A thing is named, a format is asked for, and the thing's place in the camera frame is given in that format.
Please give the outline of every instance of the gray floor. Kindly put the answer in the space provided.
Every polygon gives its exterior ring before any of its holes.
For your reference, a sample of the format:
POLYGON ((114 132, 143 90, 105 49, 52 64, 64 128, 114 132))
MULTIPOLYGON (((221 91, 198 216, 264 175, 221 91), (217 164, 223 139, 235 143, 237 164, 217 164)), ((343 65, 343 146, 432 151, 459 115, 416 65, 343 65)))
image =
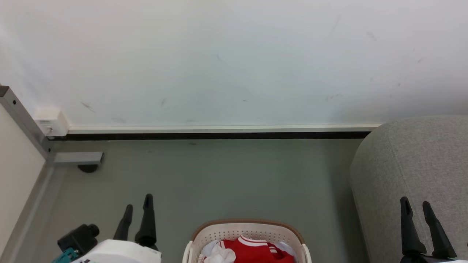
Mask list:
POLYGON ((262 218, 288 223, 304 236, 315 263, 368 262, 348 183, 359 139, 165 140, 58 142, 61 151, 104 151, 93 174, 69 168, 35 250, 47 263, 56 241, 94 223, 111 238, 133 204, 133 240, 145 194, 154 195, 157 246, 164 263, 180 263, 204 222, 262 218))

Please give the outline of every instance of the black baseboard strip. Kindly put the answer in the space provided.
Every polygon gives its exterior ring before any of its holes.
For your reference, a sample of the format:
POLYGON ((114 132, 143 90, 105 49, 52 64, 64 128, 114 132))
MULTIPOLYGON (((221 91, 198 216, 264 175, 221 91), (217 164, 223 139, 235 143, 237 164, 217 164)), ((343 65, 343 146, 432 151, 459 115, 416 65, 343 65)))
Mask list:
POLYGON ((68 134, 52 141, 187 139, 363 139, 370 131, 68 134))

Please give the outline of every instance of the gray fabric sofa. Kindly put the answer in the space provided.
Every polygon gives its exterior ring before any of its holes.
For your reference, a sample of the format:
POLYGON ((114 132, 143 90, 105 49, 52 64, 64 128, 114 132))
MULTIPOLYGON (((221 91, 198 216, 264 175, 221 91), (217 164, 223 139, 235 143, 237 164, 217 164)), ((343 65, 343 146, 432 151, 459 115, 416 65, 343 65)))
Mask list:
POLYGON ((429 201, 460 259, 468 260, 468 116, 384 124, 359 146, 350 182, 371 263, 402 257, 400 198, 407 196, 419 239, 433 251, 429 201))

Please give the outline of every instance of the black caster wheel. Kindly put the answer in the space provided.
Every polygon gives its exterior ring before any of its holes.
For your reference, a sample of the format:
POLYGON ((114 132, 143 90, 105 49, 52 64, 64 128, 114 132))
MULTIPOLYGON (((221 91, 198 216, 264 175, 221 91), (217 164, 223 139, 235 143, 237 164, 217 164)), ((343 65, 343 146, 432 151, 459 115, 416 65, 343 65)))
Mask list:
POLYGON ((80 164, 78 165, 78 169, 85 173, 93 173, 97 170, 97 164, 80 164))

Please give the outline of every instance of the white plastic basket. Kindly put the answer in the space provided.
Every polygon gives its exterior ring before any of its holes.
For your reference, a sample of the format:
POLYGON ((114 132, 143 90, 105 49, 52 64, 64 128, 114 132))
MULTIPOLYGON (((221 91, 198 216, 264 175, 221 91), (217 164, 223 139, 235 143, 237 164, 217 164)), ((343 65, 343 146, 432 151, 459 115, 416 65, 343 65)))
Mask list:
POLYGON ((294 249, 298 263, 312 263, 304 239, 289 225, 259 219, 217 220, 202 225, 192 236, 183 254, 182 263, 197 263, 203 247, 214 240, 235 240, 241 234, 247 238, 284 242, 294 249))

